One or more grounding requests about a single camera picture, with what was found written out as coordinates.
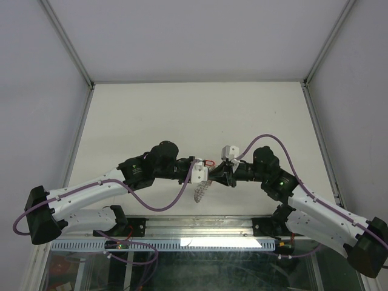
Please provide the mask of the silver key red tag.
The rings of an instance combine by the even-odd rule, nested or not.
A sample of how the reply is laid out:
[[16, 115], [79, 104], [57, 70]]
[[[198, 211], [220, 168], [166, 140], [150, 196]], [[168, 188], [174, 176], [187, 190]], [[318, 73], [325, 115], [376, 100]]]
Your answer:
[[205, 165], [206, 167], [214, 167], [214, 166], [215, 166], [215, 161], [205, 159], [205, 160], [204, 160], [204, 165]]

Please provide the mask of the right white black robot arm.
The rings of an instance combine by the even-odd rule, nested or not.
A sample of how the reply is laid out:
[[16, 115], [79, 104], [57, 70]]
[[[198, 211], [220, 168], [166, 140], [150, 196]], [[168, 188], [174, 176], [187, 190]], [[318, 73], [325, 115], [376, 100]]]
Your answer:
[[283, 170], [268, 146], [253, 153], [253, 161], [224, 158], [209, 172], [209, 180], [228, 187], [237, 182], [259, 182], [261, 189], [279, 206], [271, 216], [272, 230], [309, 237], [331, 248], [359, 273], [376, 278], [387, 261], [387, 223], [367, 219], [331, 203]]

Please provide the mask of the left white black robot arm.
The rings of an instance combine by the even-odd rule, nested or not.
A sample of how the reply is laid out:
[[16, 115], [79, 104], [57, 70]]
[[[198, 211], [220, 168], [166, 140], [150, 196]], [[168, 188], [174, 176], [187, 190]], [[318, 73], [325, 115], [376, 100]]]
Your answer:
[[127, 221], [118, 206], [90, 212], [85, 216], [86, 222], [79, 220], [79, 214], [104, 199], [128, 193], [134, 195], [137, 190], [152, 186], [156, 179], [177, 180], [185, 190], [200, 160], [193, 156], [179, 159], [178, 152], [173, 142], [163, 141], [150, 151], [126, 159], [99, 178], [78, 186], [56, 190], [46, 190], [43, 186], [33, 188], [24, 209], [27, 236], [32, 244], [41, 245], [76, 225], [91, 225], [97, 230], [122, 235]]

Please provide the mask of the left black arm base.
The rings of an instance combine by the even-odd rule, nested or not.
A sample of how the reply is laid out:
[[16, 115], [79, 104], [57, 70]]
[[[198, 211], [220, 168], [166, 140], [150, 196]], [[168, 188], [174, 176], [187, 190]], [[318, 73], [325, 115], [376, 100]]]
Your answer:
[[145, 236], [147, 221], [145, 217], [121, 217], [112, 229], [102, 232], [110, 237], [141, 238]]

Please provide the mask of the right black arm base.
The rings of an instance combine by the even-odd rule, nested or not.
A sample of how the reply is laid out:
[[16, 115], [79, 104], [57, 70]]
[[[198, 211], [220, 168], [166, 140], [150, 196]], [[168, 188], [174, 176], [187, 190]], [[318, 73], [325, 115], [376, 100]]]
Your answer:
[[289, 220], [273, 219], [271, 216], [253, 217], [252, 231], [254, 237], [268, 236], [277, 240], [291, 238], [292, 232], [286, 226]]

